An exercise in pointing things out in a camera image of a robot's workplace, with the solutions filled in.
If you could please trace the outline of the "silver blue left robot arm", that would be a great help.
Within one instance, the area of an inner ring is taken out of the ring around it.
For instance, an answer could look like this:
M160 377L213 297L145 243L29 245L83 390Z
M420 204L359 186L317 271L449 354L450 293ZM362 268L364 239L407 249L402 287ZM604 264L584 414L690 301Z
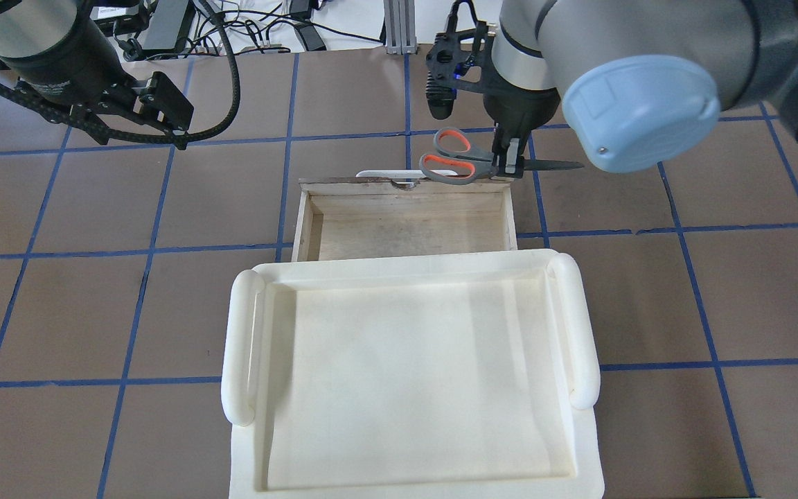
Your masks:
M105 116L175 138L194 108L164 73L145 79L123 68L85 1L0 1L0 61L19 83L3 92L54 123L70 123L101 144L130 140Z

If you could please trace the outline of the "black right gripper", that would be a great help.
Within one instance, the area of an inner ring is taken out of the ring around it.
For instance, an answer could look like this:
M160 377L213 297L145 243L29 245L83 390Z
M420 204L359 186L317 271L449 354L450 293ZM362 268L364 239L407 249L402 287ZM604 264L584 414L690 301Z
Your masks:
M532 130L548 122L558 109L557 89L517 91L507 95L484 95L484 108L494 121L492 168L506 179L521 179L524 150Z

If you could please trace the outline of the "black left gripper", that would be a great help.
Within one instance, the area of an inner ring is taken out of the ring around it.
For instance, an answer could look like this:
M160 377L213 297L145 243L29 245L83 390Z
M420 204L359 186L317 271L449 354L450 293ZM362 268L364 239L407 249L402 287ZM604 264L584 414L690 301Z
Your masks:
M12 58L10 67L31 91L25 104L57 122L54 113L69 114L75 105L99 114L121 116L162 132L188 132L195 108L164 72L137 81L92 20L76 20L60 41L36 53Z

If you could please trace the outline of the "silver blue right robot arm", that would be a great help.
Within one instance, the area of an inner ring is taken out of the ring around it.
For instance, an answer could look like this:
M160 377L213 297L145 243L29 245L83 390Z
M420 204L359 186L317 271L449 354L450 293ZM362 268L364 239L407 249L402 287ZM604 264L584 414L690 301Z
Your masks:
M504 1L492 61L557 91L605 173L671 160L762 101L798 143L798 1Z

